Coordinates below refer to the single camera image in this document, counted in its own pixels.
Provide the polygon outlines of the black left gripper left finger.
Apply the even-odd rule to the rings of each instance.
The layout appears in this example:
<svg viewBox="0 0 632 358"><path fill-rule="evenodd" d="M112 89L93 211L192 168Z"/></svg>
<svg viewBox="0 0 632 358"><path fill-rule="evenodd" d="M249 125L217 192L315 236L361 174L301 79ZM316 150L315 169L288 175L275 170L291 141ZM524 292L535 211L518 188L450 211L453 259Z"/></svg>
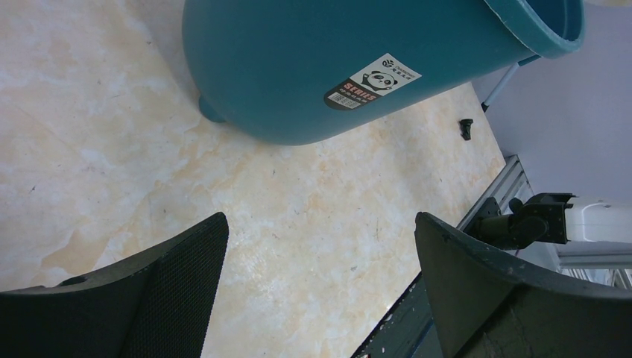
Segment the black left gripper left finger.
<svg viewBox="0 0 632 358"><path fill-rule="evenodd" d="M229 239L216 213L56 286L1 294L3 357L199 357Z"/></svg>

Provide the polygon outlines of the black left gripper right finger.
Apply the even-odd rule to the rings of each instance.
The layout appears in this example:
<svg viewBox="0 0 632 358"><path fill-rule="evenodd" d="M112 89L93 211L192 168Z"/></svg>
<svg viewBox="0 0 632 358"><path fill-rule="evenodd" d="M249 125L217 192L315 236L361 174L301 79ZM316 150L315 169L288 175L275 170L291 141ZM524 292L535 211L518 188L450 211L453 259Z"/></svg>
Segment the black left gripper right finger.
<svg viewBox="0 0 632 358"><path fill-rule="evenodd" d="M536 266L430 213L415 242L445 357L629 357L631 292Z"/></svg>

